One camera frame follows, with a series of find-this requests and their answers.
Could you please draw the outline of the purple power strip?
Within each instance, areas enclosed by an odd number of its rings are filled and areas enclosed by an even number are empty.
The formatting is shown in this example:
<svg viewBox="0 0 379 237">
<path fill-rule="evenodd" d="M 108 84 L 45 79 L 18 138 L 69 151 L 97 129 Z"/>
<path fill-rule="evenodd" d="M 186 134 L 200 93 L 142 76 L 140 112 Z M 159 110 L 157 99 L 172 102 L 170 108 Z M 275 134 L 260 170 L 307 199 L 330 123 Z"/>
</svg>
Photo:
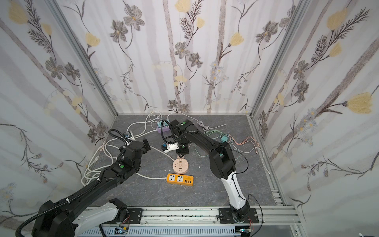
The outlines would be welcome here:
<svg viewBox="0 0 379 237">
<path fill-rule="evenodd" d="M 161 125 L 157 125 L 157 132 L 158 133 L 161 133 L 162 131 L 163 132 L 167 132 L 167 131 L 169 131 L 170 130 L 170 127 L 169 127 L 169 125 L 167 125 L 167 124 L 164 124 L 163 126 L 161 126 Z"/>
</svg>

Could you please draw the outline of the orange power strip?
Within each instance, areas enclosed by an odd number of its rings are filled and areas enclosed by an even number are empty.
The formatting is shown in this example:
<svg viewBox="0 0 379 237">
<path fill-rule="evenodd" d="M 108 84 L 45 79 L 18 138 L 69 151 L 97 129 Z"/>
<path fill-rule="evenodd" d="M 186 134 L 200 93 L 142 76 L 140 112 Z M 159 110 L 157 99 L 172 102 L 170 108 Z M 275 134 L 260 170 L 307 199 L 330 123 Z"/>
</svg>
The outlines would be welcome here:
<svg viewBox="0 0 379 237">
<path fill-rule="evenodd" d="M 166 181 L 168 184 L 193 186 L 194 177 L 190 175 L 168 174 Z"/>
</svg>

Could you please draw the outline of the pink round power socket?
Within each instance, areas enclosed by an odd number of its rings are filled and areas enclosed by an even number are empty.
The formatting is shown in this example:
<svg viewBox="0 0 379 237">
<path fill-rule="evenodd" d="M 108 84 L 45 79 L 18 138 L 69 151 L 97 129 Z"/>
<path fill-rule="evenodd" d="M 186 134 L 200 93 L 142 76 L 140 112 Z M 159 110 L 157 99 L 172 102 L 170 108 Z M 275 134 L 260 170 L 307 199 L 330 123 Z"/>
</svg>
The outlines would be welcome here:
<svg viewBox="0 0 379 237">
<path fill-rule="evenodd" d="M 176 174 L 186 174 L 189 169 L 189 163 L 185 158 L 180 158 L 173 162 L 172 167 Z"/>
</svg>

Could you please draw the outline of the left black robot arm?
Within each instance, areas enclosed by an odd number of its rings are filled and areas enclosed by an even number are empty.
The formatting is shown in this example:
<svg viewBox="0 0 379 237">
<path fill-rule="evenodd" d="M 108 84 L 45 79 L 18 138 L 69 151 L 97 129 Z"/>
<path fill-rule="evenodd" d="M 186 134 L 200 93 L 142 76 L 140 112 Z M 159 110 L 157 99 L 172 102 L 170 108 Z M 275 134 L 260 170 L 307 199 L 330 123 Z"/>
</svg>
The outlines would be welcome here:
<svg viewBox="0 0 379 237">
<path fill-rule="evenodd" d="M 47 201 L 38 213 L 24 221 L 16 229 L 17 237 L 24 236 L 22 230 L 34 222 L 33 237 L 74 237 L 80 228 L 74 221 L 98 198 L 126 181 L 141 168 L 141 158 L 151 146 L 146 138 L 133 141 L 126 138 L 120 131 L 110 129 L 109 135 L 122 141 L 116 162 L 104 168 L 99 177 L 91 181 L 79 191 L 57 202 Z"/>
</svg>

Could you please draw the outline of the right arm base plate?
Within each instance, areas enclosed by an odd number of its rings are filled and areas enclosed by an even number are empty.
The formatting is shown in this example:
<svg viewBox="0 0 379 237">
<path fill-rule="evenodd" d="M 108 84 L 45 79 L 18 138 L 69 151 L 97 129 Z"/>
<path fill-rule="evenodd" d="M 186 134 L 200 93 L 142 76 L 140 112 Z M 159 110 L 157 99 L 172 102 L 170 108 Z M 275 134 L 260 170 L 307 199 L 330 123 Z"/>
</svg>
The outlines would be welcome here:
<svg viewBox="0 0 379 237">
<path fill-rule="evenodd" d="M 218 209 L 218 221 L 221 224 L 257 224 L 259 223 L 258 214 L 255 208 L 250 208 L 248 211 L 236 211 L 230 207 Z"/>
</svg>

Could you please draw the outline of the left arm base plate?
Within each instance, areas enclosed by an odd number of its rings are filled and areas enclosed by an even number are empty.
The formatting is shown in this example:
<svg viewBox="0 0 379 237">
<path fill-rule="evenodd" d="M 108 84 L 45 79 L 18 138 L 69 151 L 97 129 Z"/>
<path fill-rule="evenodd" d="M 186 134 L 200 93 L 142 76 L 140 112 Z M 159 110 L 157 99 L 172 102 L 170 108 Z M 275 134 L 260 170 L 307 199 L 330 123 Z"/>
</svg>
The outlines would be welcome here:
<svg viewBox="0 0 379 237">
<path fill-rule="evenodd" d="M 127 217 L 124 224 L 140 224 L 143 216 L 142 208 L 128 208 L 127 209 Z"/>
</svg>

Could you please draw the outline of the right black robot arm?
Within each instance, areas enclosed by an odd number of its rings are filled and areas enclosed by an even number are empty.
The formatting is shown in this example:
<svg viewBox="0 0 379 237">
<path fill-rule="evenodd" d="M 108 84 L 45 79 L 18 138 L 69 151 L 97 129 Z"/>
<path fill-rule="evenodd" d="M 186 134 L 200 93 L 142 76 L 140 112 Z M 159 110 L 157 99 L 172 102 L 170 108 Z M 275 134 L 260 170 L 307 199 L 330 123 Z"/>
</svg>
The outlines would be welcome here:
<svg viewBox="0 0 379 237">
<path fill-rule="evenodd" d="M 164 119 L 161 123 L 167 125 L 171 132 L 171 135 L 166 137 L 163 134 L 163 128 L 160 128 L 163 139 L 161 148 L 164 152 L 176 151 L 177 157 L 183 158 L 189 154 L 189 144 L 193 143 L 207 153 L 211 172 L 221 180 L 226 189 L 232 220 L 237 223 L 263 222 L 263 218 L 256 214 L 239 186 L 236 159 L 228 142 L 212 139 L 189 120 L 179 122 Z"/>
</svg>

